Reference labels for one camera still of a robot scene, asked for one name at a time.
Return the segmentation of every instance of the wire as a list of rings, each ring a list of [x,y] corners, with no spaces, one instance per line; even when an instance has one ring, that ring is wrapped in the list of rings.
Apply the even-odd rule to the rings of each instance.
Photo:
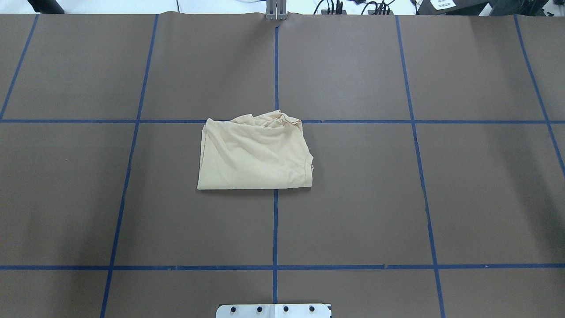
[[[316,9],[314,9],[314,13],[316,14],[316,11],[318,10],[318,8],[320,7],[321,3],[324,2],[324,0],[320,0],[320,2],[318,2],[318,5],[316,6]]]
[[[377,11],[377,6],[379,5],[376,1],[369,1],[365,4],[365,7],[363,8],[363,11],[361,11],[361,14],[365,13],[365,9],[370,5],[370,4],[374,4],[375,5],[375,11]]]

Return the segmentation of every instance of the sticker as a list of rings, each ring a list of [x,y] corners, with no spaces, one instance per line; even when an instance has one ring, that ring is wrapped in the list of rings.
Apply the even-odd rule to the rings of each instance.
[[[430,0],[430,2],[432,3],[432,6],[436,8],[436,10],[443,10],[455,6],[453,0]]]

